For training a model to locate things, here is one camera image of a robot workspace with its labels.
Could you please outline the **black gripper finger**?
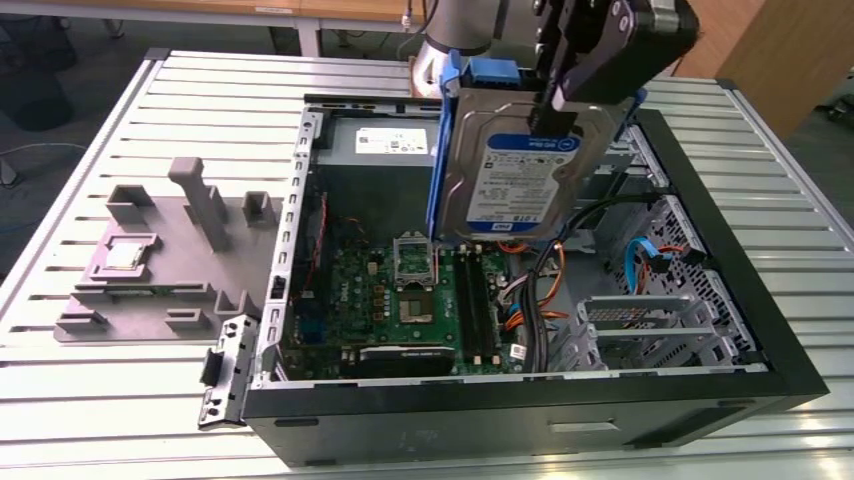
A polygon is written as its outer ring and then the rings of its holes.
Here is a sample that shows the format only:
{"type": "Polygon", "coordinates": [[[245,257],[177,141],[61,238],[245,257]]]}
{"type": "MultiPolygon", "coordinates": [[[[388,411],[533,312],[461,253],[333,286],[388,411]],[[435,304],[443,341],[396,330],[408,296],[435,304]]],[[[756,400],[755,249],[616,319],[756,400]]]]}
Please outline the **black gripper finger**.
{"type": "Polygon", "coordinates": [[[565,135],[580,115],[573,104],[616,107],[619,129],[643,102],[645,83],[692,48],[699,20],[685,1],[573,1],[564,34],[567,61],[552,97],[553,128],[565,135]]]}
{"type": "Polygon", "coordinates": [[[552,97],[559,77],[567,61],[567,41],[564,30],[571,20],[573,1],[535,1],[535,13],[539,18],[536,31],[536,76],[543,88],[535,95],[531,110],[529,128],[532,133],[551,133],[549,126],[555,112],[552,97]]]}

